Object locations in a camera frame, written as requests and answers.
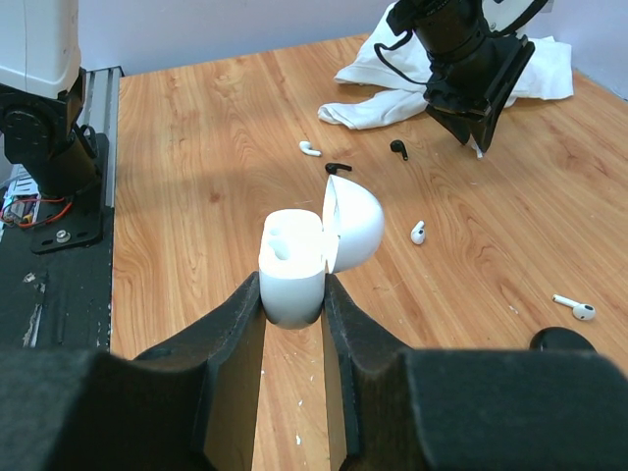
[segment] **wooden table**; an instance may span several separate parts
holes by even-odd
[[[264,218],[320,214],[324,164],[340,161],[387,217],[376,255],[340,279],[393,334],[526,348],[564,326],[628,371],[628,105],[576,77],[573,98],[505,111],[482,161],[425,115],[371,131],[324,124],[321,104],[378,91],[333,81],[363,39],[123,78],[112,351],[132,358],[222,303],[257,269]],[[408,162],[389,151],[398,138]],[[577,321],[554,293],[598,317]],[[269,326],[262,375],[254,469],[329,469],[319,324]]]

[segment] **charging case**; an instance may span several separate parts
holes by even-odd
[[[322,311],[325,274],[361,265],[384,236],[384,211],[366,188],[330,175],[323,218],[284,209],[264,222],[260,291],[268,320],[283,329],[313,324]]]

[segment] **folded cloth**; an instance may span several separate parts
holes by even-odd
[[[406,120],[427,107],[423,98],[425,85],[409,82],[383,64],[375,55],[374,45],[382,42],[392,46],[399,41],[391,31],[386,9],[373,33],[362,44],[353,64],[340,70],[337,83],[379,85],[390,90],[376,93],[363,103],[329,103],[318,110],[320,120],[333,125],[345,125],[352,130],[366,130]],[[553,37],[531,39],[535,53],[516,83],[506,106],[517,98],[557,100],[573,95],[571,46],[555,42]],[[423,45],[413,34],[404,46],[385,52],[387,60],[415,81],[427,81],[432,72]]]

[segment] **charging case lid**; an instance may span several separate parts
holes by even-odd
[[[329,273],[366,262],[384,236],[384,210],[366,188],[330,175],[323,202],[324,252]]]

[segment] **black round object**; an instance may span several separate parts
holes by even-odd
[[[538,331],[530,341],[532,350],[589,350],[596,349],[580,334],[562,327],[548,327]]]

